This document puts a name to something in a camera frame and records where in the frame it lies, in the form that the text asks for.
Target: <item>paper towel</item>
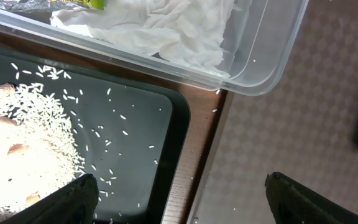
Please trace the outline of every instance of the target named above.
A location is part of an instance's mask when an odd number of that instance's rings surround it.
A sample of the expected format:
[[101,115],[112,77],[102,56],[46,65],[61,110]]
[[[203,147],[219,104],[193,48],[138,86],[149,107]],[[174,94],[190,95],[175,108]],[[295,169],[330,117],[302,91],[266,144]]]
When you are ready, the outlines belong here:
[[51,25],[220,77],[215,66],[234,0],[108,0],[103,11],[60,10]]

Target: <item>patterned floor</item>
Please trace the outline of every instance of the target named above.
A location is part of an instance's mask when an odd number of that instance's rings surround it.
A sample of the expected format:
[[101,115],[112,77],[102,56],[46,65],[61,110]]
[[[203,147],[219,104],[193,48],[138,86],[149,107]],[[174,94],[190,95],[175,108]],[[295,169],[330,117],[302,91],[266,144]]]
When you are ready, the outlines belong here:
[[197,223],[275,223],[273,171],[358,214],[357,116],[358,0],[310,0],[278,85],[234,97]]

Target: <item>aluminum foil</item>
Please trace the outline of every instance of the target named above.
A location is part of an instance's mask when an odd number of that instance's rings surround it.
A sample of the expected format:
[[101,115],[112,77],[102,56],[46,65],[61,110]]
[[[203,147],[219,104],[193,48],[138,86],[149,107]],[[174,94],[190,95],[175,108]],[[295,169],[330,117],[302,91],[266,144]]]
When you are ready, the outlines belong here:
[[0,9],[9,12],[53,12],[61,9],[88,9],[82,3],[65,0],[0,0]]

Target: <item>black tray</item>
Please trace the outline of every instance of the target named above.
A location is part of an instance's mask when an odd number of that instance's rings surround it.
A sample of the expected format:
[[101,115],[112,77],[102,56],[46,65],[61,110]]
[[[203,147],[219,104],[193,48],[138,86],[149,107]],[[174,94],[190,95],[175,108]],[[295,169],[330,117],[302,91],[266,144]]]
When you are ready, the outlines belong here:
[[[19,71],[28,70],[33,74],[21,72],[16,80],[17,71],[11,62]],[[64,69],[72,79],[60,74],[58,80],[52,80],[47,77],[49,72],[44,73],[44,78],[38,77],[35,75],[37,65]],[[43,83],[44,95],[55,93],[54,97],[61,99],[65,113],[71,116],[73,128],[78,131],[74,137],[78,151],[86,157],[85,171],[98,179],[100,190],[109,192],[109,197],[100,194],[102,201],[95,210],[96,223],[109,223],[110,218],[115,223],[162,221],[190,122],[184,97],[166,88],[0,48],[0,84],[7,82],[15,85]],[[63,99],[64,88],[68,95],[79,98],[78,104],[75,100]],[[98,138],[92,129],[101,137]],[[109,146],[106,146],[106,139],[112,141]],[[110,168],[117,177],[111,180],[112,186],[99,179],[109,180],[113,176]]]

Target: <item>uncooked rice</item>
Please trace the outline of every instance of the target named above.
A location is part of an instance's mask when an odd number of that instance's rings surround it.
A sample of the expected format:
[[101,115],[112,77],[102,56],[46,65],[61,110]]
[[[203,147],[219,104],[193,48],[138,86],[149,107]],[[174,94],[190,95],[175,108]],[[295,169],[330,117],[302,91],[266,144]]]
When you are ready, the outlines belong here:
[[40,73],[43,73],[44,71],[42,70],[41,66],[37,65],[38,71],[40,71]]
[[42,67],[43,72],[50,71],[50,69],[51,69],[51,67],[48,66],[48,65],[44,65],[44,66]]
[[10,111],[18,124],[14,132],[0,132],[0,151],[9,149],[12,139],[29,146],[20,157],[0,153],[0,221],[27,208],[28,196],[38,194],[42,199],[70,183],[80,160],[85,161],[73,146],[71,120],[63,114],[62,104],[42,95],[42,88],[41,83],[20,84],[0,100],[0,117]]
[[38,75],[39,77],[41,77],[41,78],[43,78],[44,77],[44,75],[42,75],[41,73],[39,73],[39,72],[36,72],[35,73],[36,75]]
[[69,79],[71,79],[71,76],[69,75],[69,74],[67,74],[67,72],[65,72],[64,74],[63,74],[63,78],[69,78]]
[[12,67],[13,67],[14,69],[16,69],[16,70],[19,69],[15,63],[12,62],[11,65],[12,65]]

